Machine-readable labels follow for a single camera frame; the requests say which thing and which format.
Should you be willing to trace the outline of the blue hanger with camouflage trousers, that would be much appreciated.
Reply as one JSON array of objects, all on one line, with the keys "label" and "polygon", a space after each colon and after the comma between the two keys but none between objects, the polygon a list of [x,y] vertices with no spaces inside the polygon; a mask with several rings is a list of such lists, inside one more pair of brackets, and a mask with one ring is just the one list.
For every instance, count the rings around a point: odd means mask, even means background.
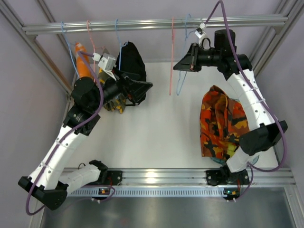
[{"label": "blue hanger with camouflage trousers", "polygon": [[[185,38],[184,38],[184,43],[183,43],[183,49],[182,49],[182,57],[186,54],[186,44],[187,44],[187,40],[189,37],[189,33],[188,33],[188,29],[187,29],[187,23],[188,20],[191,19],[192,16],[190,13],[187,14],[187,16],[185,17],[185,23],[184,23],[184,29],[185,29]],[[184,85],[185,79],[187,77],[187,72],[184,73],[184,75],[182,76],[181,71],[179,71],[179,79],[177,82],[177,87],[176,87],[176,95],[179,96],[182,90],[182,87]]]}]

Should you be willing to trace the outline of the orange red camouflage trousers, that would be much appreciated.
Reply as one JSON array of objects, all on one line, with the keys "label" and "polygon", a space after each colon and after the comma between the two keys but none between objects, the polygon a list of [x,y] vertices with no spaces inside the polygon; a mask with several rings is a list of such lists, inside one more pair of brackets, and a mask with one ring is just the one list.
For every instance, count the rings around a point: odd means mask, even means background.
[{"label": "orange red camouflage trousers", "polygon": [[227,142],[238,143],[249,132],[247,116],[239,100],[213,85],[204,95],[200,110],[200,144],[203,157],[226,157]]}]

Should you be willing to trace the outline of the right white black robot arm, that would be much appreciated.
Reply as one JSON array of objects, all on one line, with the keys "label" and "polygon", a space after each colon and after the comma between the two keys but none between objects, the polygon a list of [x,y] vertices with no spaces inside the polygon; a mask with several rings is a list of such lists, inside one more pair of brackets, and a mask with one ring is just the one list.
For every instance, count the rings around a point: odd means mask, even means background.
[{"label": "right white black robot arm", "polygon": [[235,184],[240,180],[248,184],[247,167],[262,152],[275,146],[287,130],[286,121],[279,121],[269,110],[255,81],[252,65],[245,54],[236,54],[235,32],[231,29],[215,31],[214,46],[204,48],[207,40],[203,29],[196,29],[198,43],[192,43],[186,55],[173,70],[199,72],[202,67],[216,67],[234,89],[249,126],[248,133],[239,139],[234,155],[217,170],[207,171],[207,183],[211,186]]}]

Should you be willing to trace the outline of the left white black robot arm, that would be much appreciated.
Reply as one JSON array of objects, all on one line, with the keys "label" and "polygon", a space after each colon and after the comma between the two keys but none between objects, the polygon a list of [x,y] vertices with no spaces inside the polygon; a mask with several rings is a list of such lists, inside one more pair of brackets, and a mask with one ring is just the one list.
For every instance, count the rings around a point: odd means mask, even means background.
[{"label": "left white black robot arm", "polygon": [[104,85],[86,76],[76,80],[72,91],[74,105],[67,112],[57,138],[38,167],[18,182],[28,192],[26,208],[34,197],[43,207],[56,210],[73,191],[87,184],[108,184],[108,167],[98,160],[67,175],[63,170],[74,151],[92,132],[105,104],[118,95],[139,104],[152,86],[151,82],[139,81],[138,75],[122,71]]}]

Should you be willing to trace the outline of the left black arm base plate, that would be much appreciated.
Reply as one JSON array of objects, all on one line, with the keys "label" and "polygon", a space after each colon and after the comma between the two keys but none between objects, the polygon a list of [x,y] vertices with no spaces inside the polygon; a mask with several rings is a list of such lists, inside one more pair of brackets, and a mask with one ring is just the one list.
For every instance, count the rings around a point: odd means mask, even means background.
[{"label": "left black arm base plate", "polygon": [[97,185],[117,186],[123,178],[123,171],[107,170],[100,173],[99,178],[95,181]]}]

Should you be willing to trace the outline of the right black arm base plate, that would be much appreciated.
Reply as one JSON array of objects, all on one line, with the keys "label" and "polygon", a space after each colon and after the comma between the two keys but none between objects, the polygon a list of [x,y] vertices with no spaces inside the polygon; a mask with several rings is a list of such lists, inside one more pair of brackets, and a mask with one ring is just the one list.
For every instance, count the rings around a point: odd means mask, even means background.
[{"label": "right black arm base plate", "polygon": [[246,170],[231,173],[230,170],[226,170],[224,167],[215,170],[206,171],[207,184],[211,186],[218,185],[237,185],[237,181],[241,185],[249,184],[249,177]]}]

